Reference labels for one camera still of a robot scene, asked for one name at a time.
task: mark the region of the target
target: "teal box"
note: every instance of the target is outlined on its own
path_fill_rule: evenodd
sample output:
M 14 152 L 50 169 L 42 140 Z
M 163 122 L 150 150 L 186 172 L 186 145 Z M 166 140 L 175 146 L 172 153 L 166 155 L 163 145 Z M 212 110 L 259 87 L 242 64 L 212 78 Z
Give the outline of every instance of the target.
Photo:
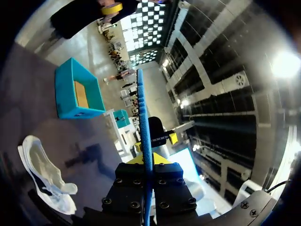
M 130 120 L 128 118 L 126 110 L 118 110 L 118 111 L 115 111 L 113 114 L 114 114 L 114 118 L 117 123 L 118 129 L 130 124 Z
M 85 87 L 89 108 L 77 105 L 74 81 Z M 55 71 L 55 100 L 60 119 L 89 119 L 105 113 L 97 78 L 73 58 Z

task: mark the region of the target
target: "checkered window pattern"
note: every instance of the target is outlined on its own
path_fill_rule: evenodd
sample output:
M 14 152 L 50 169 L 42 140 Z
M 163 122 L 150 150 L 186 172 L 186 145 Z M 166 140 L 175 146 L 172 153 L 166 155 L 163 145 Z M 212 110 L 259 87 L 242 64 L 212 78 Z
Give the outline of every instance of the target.
M 152 50 L 152 51 L 140 52 L 139 54 L 136 55 L 131 55 L 130 60 L 132 66 L 135 67 L 139 64 L 144 64 L 155 60 L 157 53 L 158 53 L 157 50 Z
M 134 14 L 123 18 L 121 27 L 127 51 L 160 44 L 165 14 L 165 5 L 142 0 Z

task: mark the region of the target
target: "ceiling light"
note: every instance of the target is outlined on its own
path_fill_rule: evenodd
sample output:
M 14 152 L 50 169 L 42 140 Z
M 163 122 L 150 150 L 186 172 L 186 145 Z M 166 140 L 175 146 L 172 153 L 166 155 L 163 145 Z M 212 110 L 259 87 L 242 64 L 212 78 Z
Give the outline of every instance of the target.
M 291 78 L 301 67 L 300 58 L 292 52 L 279 53 L 272 64 L 272 72 L 278 78 Z
M 188 105 L 189 105 L 188 100 L 183 100 L 183 101 L 182 101 L 182 105 L 183 105 L 183 106 L 188 106 Z
M 164 63 L 162 64 L 162 66 L 163 66 L 163 67 L 166 67 L 166 66 L 168 65 L 168 63 L 169 63 L 169 61 L 166 59 L 166 60 L 164 61 Z

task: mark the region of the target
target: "bolt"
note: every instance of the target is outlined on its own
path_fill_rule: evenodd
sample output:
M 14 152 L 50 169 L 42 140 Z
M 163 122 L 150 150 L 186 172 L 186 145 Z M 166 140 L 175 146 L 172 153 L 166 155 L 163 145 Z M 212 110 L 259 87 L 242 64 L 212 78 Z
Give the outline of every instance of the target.
M 115 180 L 115 182 L 116 182 L 116 183 L 122 183 L 122 179 L 117 178 L 117 179 Z
M 183 179 L 183 178 L 178 178 L 178 179 L 177 179 L 177 182 L 180 183 L 180 184 L 183 184 L 184 179 Z
M 159 180 L 158 183 L 161 184 L 161 185 L 165 185 L 166 181 L 165 180 Z
M 166 202 L 161 202 L 160 203 L 160 208 L 161 209 L 167 209 L 169 207 L 169 205 Z
M 131 202 L 131 208 L 133 208 L 133 209 L 137 209 L 137 208 L 139 208 L 140 207 L 140 204 L 139 204 L 139 202 Z
M 249 208 L 249 203 L 247 201 L 244 201 L 240 204 L 240 207 L 243 209 L 248 209 Z
M 257 211 L 256 210 L 251 210 L 250 216 L 253 217 L 253 218 L 257 217 L 258 216 Z
M 139 185 L 139 184 L 141 184 L 141 181 L 140 180 L 134 180 L 133 183 L 134 183 L 134 185 Z
M 197 202 L 197 200 L 195 198 L 193 198 L 193 197 L 191 197 L 191 198 L 188 199 L 188 203 L 189 204 L 196 204 L 196 202 Z
M 108 204 L 111 204 L 111 203 L 112 203 L 112 200 L 109 199 L 109 198 L 103 198 L 103 199 L 102 199 L 102 202 L 103 202 L 103 204 L 108 205 Z

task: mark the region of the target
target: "white shoe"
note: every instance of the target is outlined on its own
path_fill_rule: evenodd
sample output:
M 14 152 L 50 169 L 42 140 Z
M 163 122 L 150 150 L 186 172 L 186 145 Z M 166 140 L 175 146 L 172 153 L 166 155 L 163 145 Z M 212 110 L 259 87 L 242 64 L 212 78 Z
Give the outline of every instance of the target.
M 107 78 L 104 78 L 103 81 L 108 85 L 109 84 L 109 80 Z
M 77 193 L 77 186 L 65 183 L 61 171 L 47 157 L 41 141 L 34 136 L 27 136 L 22 146 L 18 146 L 22 163 L 32 177 L 38 196 L 56 211 L 71 215 L 76 206 L 70 194 Z

